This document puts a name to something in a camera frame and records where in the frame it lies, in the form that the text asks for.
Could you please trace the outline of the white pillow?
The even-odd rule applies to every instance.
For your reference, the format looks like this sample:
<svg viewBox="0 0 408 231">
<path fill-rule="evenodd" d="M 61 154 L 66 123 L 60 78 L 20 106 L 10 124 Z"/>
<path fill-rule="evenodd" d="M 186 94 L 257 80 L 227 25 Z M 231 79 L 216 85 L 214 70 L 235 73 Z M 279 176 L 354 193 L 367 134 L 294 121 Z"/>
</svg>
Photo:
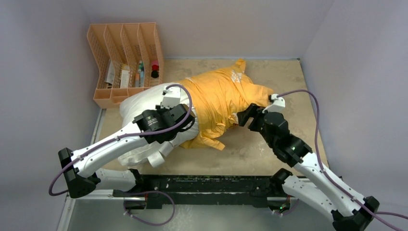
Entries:
<svg viewBox="0 0 408 231">
<path fill-rule="evenodd" d="M 161 103 L 163 98 L 162 92 L 168 85 L 172 85 L 172 82 L 154 86 L 125 99 L 119 106 L 119 112 L 123 118 L 122 126 L 133 121 L 134 117 L 140 115 L 143 111 L 155 109 L 155 106 Z M 147 162 L 152 167 L 160 166 L 165 162 L 165 157 L 167 157 L 174 148 L 186 141 L 194 139 L 199 134 L 198 119 L 195 120 L 193 125 L 189 124 L 189 126 L 190 129 L 179 132 L 171 141 L 162 144 L 153 142 L 121 155 L 118 157 L 119 163 L 127 167 L 137 166 Z"/>
</svg>

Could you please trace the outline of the orange Mickey Mouse pillowcase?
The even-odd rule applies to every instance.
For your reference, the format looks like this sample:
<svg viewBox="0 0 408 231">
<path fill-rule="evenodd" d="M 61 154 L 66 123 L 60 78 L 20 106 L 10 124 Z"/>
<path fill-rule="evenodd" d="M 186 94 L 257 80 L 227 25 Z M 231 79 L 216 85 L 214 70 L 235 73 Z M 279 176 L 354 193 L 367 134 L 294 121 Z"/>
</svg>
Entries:
<svg viewBox="0 0 408 231">
<path fill-rule="evenodd" d="M 223 150 L 225 145 L 217 140 L 238 123 L 237 114 L 254 103 L 268 106 L 273 89 L 257 85 L 245 74 L 246 62 L 202 73 L 179 81 L 191 95 L 198 119 L 198 135 L 185 141 L 185 149 L 212 147 Z"/>
</svg>

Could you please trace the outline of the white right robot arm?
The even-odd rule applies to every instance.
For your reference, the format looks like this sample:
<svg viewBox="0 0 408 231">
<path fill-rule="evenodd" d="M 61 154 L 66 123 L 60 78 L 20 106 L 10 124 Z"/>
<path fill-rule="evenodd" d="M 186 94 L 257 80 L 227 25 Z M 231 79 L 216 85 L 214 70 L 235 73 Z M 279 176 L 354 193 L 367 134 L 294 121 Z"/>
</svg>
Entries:
<svg viewBox="0 0 408 231">
<path fill-rule="evenodd" d="M 251 104 L 237 114 L 239 126 L 251 118 L 248 128 L 259 132 L 275 156 L 305 176 L 304 183 L 290 171 L 281 168 L 270 183 L 271 192 L 294 196 L 325 215 L 337 231 L 363 231 L 373 220 L 380 203 L 365 197 L 345 184 L 324 164 L 302 139 L 290 133 L 288 122 L 279 112 L 268 112 Z"/>
</svg>

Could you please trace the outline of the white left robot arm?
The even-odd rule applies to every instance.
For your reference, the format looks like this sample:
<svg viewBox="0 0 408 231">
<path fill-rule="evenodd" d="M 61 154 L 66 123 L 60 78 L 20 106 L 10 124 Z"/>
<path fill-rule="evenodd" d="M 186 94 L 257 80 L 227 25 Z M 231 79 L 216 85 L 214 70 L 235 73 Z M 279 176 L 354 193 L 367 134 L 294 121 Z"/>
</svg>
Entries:
<svg viewBox="0 0 408 231">
<path fill-rule="evenodd" d="M 178 104 L 169 109 L 157 106 L 145 110 L 116 133 L 86 148 L 72 151 L 63 148 L 58 152 L 67 192 L 71 198 L 80 198 L 101 189 L 114 189 L 137 197 L 143 192 L 143 183 L 131 171 L 103 169 L 108 162 L 119 156 L 157 142 L 173 140 L 178 133 L 186 131 L 195 121 L 192 108 Z"/>
</svg>

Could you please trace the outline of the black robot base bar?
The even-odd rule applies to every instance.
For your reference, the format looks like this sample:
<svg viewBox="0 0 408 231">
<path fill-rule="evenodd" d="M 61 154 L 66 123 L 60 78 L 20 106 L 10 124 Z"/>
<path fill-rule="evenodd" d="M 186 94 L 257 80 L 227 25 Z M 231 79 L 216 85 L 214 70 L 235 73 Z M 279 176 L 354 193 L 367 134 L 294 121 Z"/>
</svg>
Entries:
<svg viewBox="0 0 408 231">
<path fill-rule="evenodd" d="M 160 209 L 163 205 L 250 205 L 278 213 L 289 211 L 296 199 L 272 176 L 151 175 L 136 176 L 137 185 L 126 193 L 145 201 L 126 201 L 126 209 Z"/>
</svg>

